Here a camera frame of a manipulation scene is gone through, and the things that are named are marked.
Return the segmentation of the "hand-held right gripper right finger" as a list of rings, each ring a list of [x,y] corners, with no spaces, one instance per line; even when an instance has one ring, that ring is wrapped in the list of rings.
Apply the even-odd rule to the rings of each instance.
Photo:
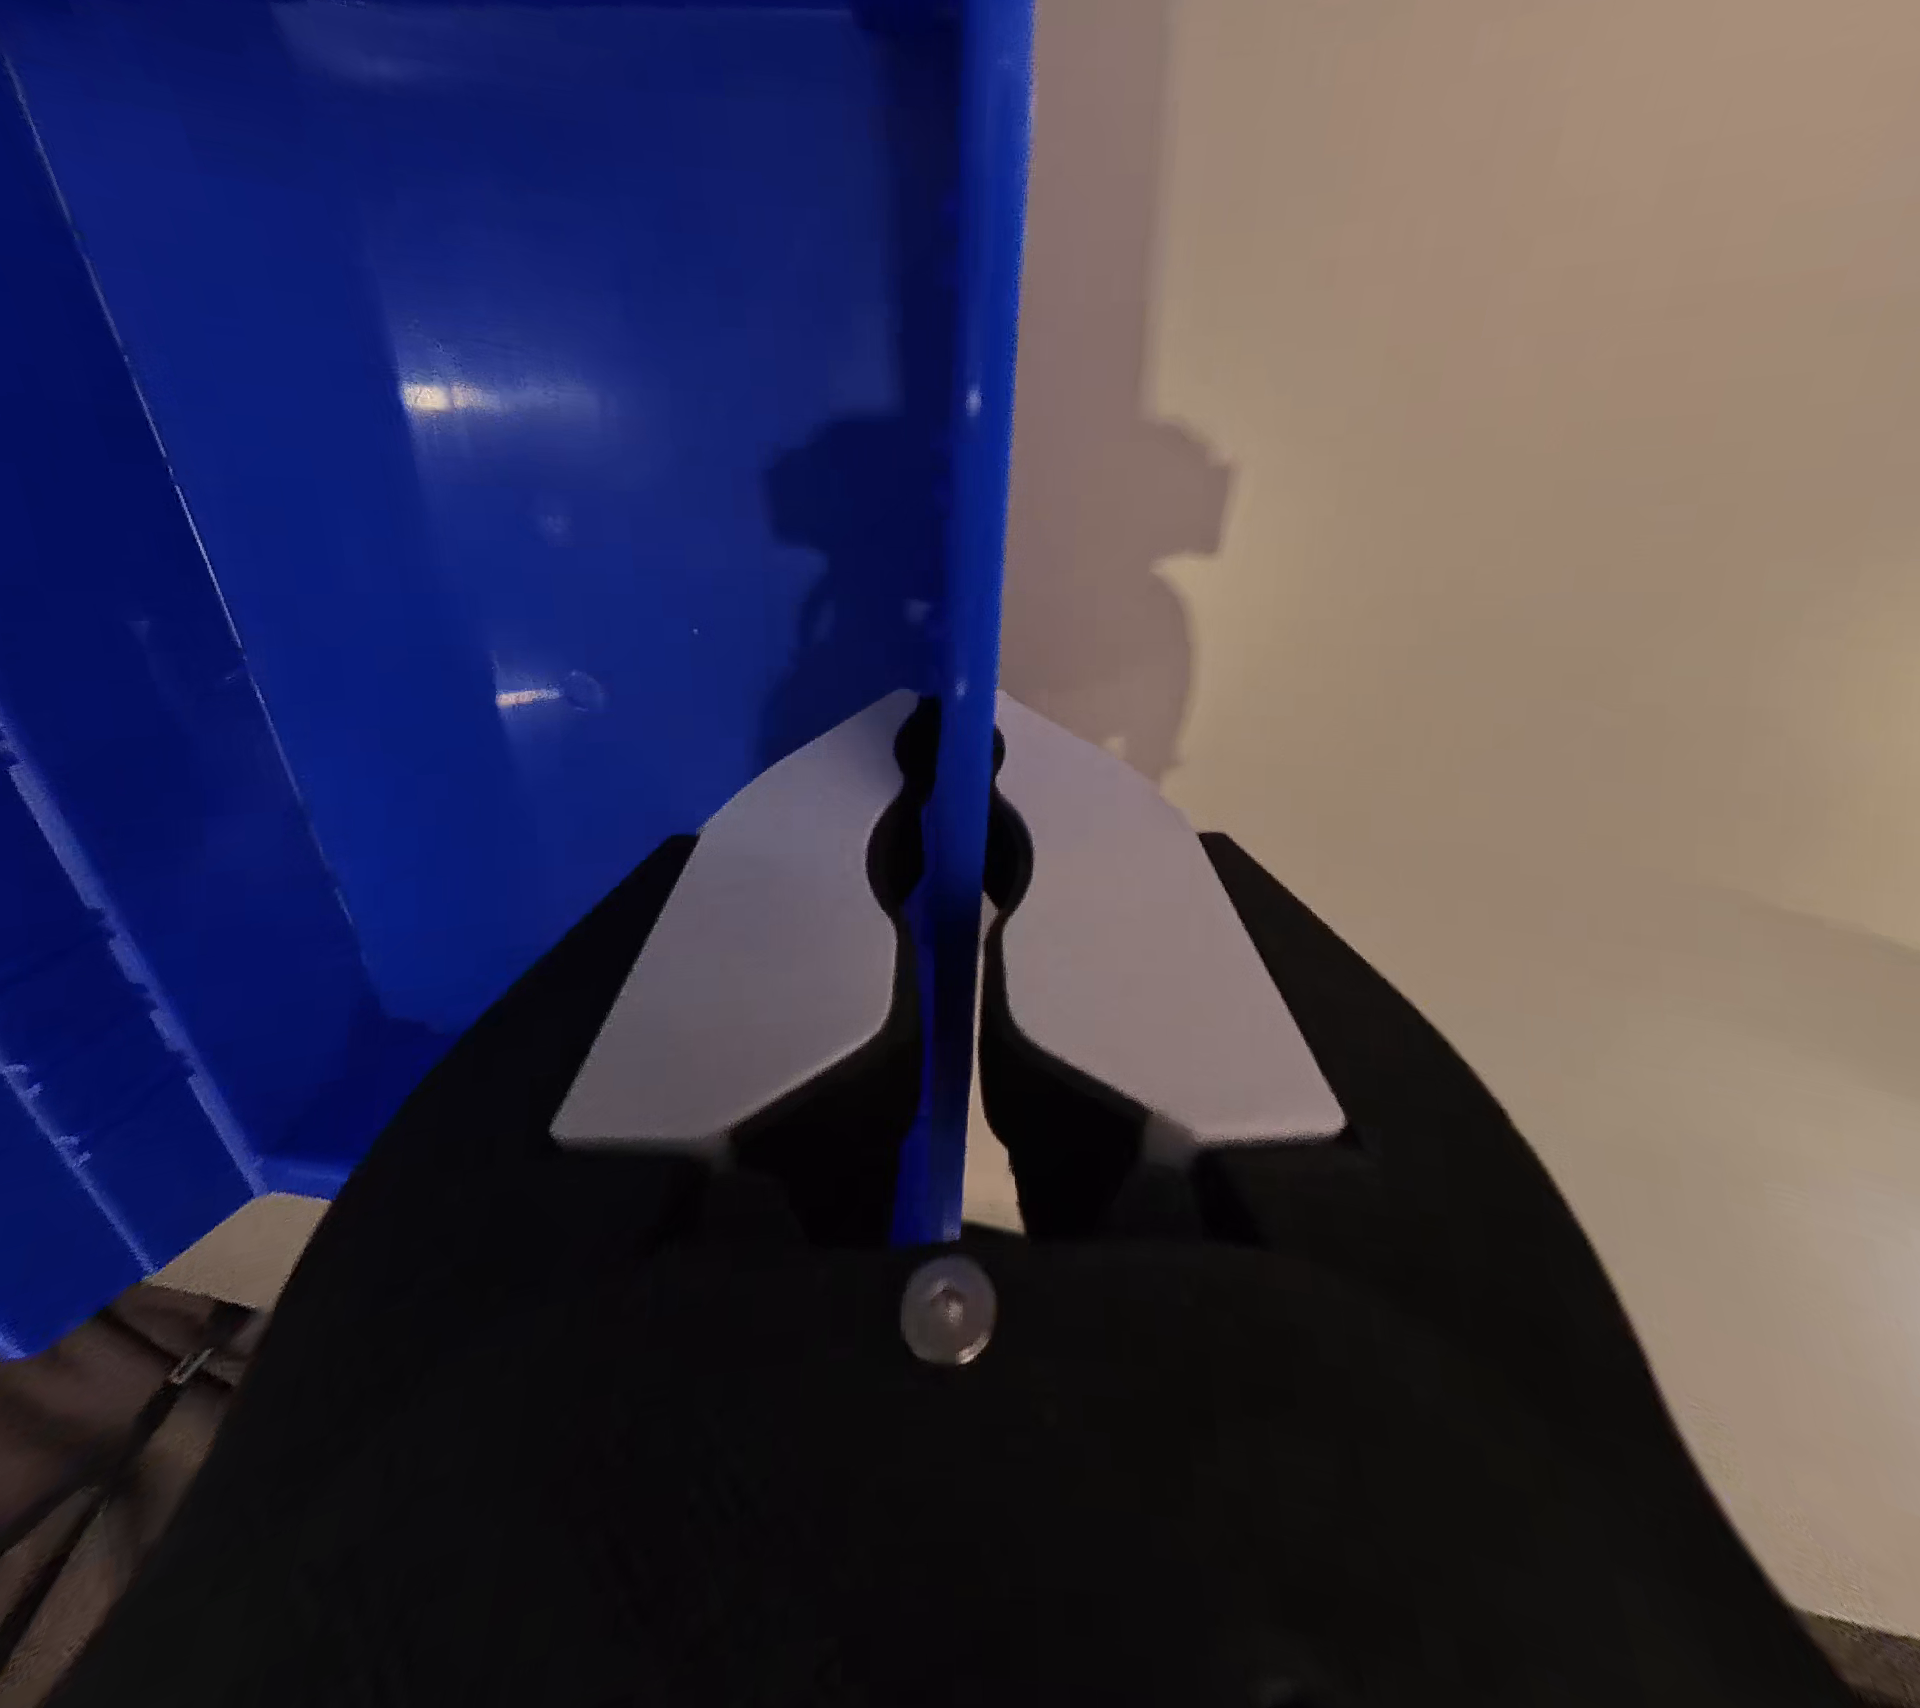
[[[988,903],[977,1075],[1026,1235],[1093,1235],[1141,1168],[1345,1130],[1201,835],[1009,693]]]

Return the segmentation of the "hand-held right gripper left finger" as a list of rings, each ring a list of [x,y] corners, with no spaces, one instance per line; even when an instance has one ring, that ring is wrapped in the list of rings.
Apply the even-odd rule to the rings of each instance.
[[[890,1239],[922,1087],[931,703],[838,718],[717,809],[550,1119],[567,1151],[774,1183],[810,1239]]]

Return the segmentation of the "blue plastic bin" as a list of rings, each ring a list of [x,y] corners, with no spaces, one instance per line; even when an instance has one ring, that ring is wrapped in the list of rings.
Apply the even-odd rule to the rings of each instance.
[[[974,965],[1036,0],[1,0],[1,1358],[904,690]]]

